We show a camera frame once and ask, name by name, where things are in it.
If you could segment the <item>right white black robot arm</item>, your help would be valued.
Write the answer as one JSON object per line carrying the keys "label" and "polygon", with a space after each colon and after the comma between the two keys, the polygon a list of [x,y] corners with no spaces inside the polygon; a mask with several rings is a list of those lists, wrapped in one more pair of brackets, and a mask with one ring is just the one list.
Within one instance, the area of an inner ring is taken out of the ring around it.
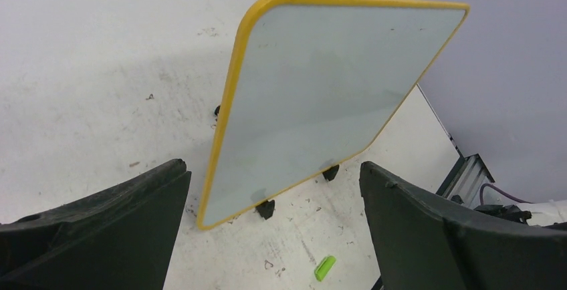
{"label": "right white black robot arm", "polygon": [[566,200],[511,205],[482,204],[475,211],[530,226],[566,230]]}

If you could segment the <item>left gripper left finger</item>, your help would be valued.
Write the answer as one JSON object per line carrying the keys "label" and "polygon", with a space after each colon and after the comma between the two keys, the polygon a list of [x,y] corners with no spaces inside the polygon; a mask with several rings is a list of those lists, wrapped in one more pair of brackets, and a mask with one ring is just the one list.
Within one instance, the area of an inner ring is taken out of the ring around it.
{"label": "left gripper left finger", "polygon": [[173,159],[1,225],[1,288],[162,289],[190,181]]}

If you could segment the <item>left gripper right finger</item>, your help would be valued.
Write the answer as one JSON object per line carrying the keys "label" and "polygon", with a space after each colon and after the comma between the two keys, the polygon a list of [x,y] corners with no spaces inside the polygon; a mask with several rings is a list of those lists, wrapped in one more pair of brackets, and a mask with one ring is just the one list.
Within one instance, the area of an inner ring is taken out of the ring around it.
{"label": "left gripper right finger", "polygon": [[370,161],[359,186],[385,289],[566,288],[565,225],[490,216]]}

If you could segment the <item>green marker cap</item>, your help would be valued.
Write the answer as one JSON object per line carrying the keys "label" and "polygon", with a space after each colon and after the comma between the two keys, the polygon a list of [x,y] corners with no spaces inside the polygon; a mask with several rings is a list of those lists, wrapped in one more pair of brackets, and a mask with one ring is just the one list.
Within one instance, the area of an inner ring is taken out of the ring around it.
{"label": "green marker cap", "polygon": [[314,276],[318,282],[322,282],[330,269],[334,266],[336,258],[333,255],[324,257],[318,266],[314,269]]}

